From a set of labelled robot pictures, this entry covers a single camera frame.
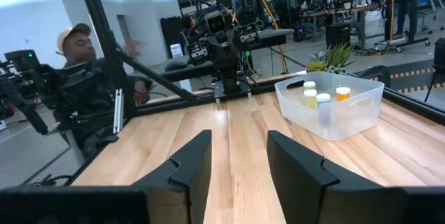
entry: clear plastic bin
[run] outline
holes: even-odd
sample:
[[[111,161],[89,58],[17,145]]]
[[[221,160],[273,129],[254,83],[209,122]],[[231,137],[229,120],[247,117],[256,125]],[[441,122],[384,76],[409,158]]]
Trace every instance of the clear plastic bin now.
[[[305,106],[304,88],[289,88],[299,81],[315,81],[318,94],[328,93],[331,102],[317,109]],[[350,88],[350,98],[337,102],[335,89]],[[310,72],[275,84],[282,115],[294,123],[330,141],[339,141],[377,125],[384,84],[330,74]]]

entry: white cap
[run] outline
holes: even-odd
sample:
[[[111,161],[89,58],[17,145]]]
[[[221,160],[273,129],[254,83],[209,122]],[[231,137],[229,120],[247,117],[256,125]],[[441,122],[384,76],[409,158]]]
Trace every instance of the white cap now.
[[[305,91],[305,97],[314,97],[314,96],[317,96],[317,90],[308,89]]]
[[[320,94],[317,95],[317,102],[328,102],[331,100],[331,95],[330,94]]]
[[[87,24],[79,23],[76,26],[74,26],[72,29],[65,29],[64,31],[60,32],[57,37],[57,48],[61,54],[63,54],[63,43],[65,39],[71,34],[71,33],[84,33],[87,36],[90,36],[91,34],[91,28]]]
[[[305,87],[305,88],[312,88],[314,86],[315,86],[315,82],[313,82],[313,81],[306,81],[303,83],[303,87]]]
[[[349,95],[349,94],[350,94],[350,88],[347,88],[347,87],[337,88],[337,89],[335,90],[335,92],[336,92],[338,95]]]

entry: floor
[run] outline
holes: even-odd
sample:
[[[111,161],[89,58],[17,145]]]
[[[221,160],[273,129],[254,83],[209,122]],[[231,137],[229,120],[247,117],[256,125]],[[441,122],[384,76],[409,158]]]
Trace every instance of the floor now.
[[[445,16],[439,15],[436,21],[427,19],[427,22],[432,25],[445,25]],[[383,26],[379,21],[369,22],[366,25],[367,35],[374,35],[381,33]],[[433,59],[434,43],[437,39],[444,35],[443,31],[436,30],[430,37],[431,45],[426,47],[419,43],[403,47],[401,53],[388,52],[383,56],[356,56],[351,58],[356,60],[351,66],[347,68],[348,72],[359,72],[372,65],[386,65],[395,66],[406,63],[415,63],[418,61],[426,61]],[[382,40],[382,38],[374,38],[368,40],[367,47],[372,47],[373,43]],[[284,54],[292,61],[286,60],[289,72],[297,72],[304,70],[304,65],[309,61],[309,57],[315,51],[325,50],[325,39],[319,41],[308,40],[304,42],[294,42],[291,38],[283,46]],[[270,49],[259,49],[252,52],[254,58],[254,69],[262,77],[271,77],[281,74],[283,72],[280,55],[271,51]],[[211,85],[211,77],[201,77],[200,79],[191,79],[193,90],[197,90],[202,86]],[[165,88],[157,86],[154,92],[172,95],[172,93]],[[413,98],[423,100],[426,91],[416,91],[407,93]],[[161,97],[160,95],[152,95],[152,98]],[[445,89],[437,88],[431,92],[428,103],[441,108],[445,107],[443,101],[445,100]],[[38,109],[38,113],[42,116],[48,125],[54,124],[51,112],[42,107]],[[25,123],[18,123],[17,121],[24,116],[19,112],[10,119],[7,119],[8,128],[0,132],[0,188],[7,186],[15,186],[23,182],[36,182],[41,180],[48,174],[57,175],[71,175],[76,171],[81,164],[74,161],[74,156],[71,150],[67,150],[68,145],[60,137],[59,134],[52,134],[50,136],[41,136],[36,133],[32,126]],[[45,165],[55,158],[57,161],[45,168]]]

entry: white bottle cap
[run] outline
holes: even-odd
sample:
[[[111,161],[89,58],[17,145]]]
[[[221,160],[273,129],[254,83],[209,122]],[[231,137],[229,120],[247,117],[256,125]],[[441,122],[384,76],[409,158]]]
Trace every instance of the white bottle cap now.
[[[317,90],[309,89],[305,91],[305,97],[315,97],[317,96]]]
[[[306,81],[303,83],[303,87],[305,88],[313,88],[315,86],[315,82],[313,81]]]
[[[335,92],[336,92],[338,95],[349,95],[349,94],[350,94],[350,88],[347,88],[347,87],[337,88],[337,89],[335,90]]]
[[[317,102],[328,102],[331,100],[331,95],[330,94],[320,94],[317,95]]]

